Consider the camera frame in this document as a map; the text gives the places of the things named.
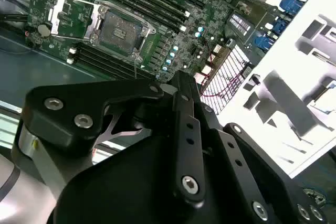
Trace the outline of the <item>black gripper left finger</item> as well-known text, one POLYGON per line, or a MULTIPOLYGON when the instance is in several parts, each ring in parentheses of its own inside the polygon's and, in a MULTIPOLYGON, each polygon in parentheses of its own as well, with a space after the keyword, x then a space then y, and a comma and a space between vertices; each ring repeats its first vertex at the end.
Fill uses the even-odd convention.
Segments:
POLYGON ((172 145, 173 178, 188 204, 203 204, 200 122, 187 77, 164 90, 150 79, 42 86, 25 99, 16 142, 58 199, 81 172, 149 138, 172 145))

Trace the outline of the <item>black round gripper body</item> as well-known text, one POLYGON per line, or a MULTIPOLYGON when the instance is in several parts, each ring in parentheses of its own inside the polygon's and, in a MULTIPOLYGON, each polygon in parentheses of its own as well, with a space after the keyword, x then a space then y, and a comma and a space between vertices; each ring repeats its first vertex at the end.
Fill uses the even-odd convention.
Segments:
POLYGON ((255 223, 252 202, 238 187, 223 132, 203 136, 205 199, 193 208, 173 178, 172 145, 149 138, 78 174, 63 190, 54 223, 255 223))

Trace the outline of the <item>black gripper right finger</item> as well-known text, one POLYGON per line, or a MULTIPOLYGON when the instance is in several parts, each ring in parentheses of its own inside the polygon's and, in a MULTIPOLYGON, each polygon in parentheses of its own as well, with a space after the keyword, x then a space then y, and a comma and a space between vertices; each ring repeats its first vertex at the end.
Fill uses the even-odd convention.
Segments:
POLYGON ((328 223, 325 213, 236 123, 221 126, 188 76, 216 203, 229 223, 328 223))

